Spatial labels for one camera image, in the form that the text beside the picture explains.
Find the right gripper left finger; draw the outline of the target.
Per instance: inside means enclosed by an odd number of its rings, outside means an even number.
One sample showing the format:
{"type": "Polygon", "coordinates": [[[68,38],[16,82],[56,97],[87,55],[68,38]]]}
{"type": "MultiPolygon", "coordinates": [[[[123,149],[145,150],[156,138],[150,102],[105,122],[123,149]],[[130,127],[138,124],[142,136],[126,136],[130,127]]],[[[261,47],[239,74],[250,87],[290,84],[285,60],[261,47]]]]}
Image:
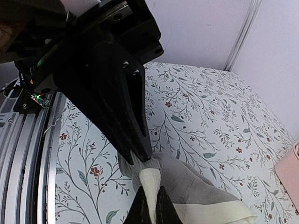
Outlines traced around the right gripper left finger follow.
{"type": "Polygon", "coordinates": [[[146,196],[141,186],[132,202],[125,224],[150,224],[150,215],[147,205],[146,196]]]}

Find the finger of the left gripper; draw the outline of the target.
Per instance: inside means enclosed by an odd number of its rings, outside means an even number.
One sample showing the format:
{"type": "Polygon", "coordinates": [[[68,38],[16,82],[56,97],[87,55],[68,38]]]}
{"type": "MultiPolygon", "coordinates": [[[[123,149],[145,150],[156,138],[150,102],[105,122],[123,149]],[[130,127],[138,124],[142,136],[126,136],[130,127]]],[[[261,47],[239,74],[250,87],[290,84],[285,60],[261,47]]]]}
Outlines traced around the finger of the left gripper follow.
{"type": "Polygon", "coordinates": [[[132,161],[131,152],[147,161],[152,148],[145,118],[144,67],[117,42],[101,42],[95,54],[95,82],[109,131],[116,138],[114,147],[127,161],[132,161]]]}

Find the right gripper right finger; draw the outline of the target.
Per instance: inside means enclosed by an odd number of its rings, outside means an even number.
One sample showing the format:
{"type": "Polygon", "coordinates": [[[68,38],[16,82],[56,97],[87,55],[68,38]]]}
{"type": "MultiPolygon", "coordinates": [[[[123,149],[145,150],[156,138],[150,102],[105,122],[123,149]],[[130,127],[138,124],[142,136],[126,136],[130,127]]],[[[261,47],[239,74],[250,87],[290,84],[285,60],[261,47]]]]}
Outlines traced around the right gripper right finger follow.
{"type": "Polygon", "coordinates": [[[156,223],[182,224],[182,221],[180,220],[164,186],[160,187],[157,195],[156,223]]]}

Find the grey underwear cream waistband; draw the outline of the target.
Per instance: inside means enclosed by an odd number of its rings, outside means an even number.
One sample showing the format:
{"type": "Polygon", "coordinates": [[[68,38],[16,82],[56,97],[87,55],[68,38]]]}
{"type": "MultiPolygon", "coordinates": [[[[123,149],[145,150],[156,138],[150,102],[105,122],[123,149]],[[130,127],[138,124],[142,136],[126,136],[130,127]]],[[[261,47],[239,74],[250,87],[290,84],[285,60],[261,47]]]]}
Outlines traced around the grey underwear cream waistband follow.
{"type": "Polygon", "coordinates": [[[130,165],[120,154],[123,175],[132,179],[134,191],[143,190],[152,224],[158,223],[158,197],[170,200],[170,209],[184,224],[254,224],[257,216],[234,195],[216,188],[191,165],[169,154],[154,153],[147,162],[134,154],[130,165]]]}

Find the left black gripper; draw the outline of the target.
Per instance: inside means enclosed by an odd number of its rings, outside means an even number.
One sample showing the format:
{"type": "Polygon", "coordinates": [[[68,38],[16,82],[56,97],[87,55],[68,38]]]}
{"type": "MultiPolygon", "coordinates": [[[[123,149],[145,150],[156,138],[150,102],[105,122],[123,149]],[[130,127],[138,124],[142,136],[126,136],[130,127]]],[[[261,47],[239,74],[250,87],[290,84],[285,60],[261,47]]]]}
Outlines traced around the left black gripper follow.
{"type": "Polygon", "coordinates": [[[104,35],[141,64],[164,52],[143,0],[102,0],[80,16],[60,0],[7,1],[7,61],[19,70],[21,87],[49,93],[57,86],[132,165],[135,124],[125,77],[109,65],[94,69],[71,58],[104,35]]]}

